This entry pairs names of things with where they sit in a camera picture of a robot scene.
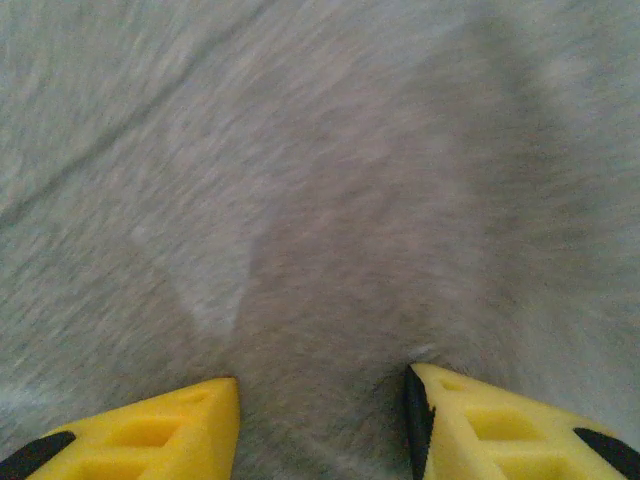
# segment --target yellow foam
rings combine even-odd
[[[76,439],[29,480],[228,480],[239,424],[236,381],[210,380],[49,432]]]
[[[624,480],[573,431],[587,418],[457,373],[412,365],[435,407],[424,480]]]

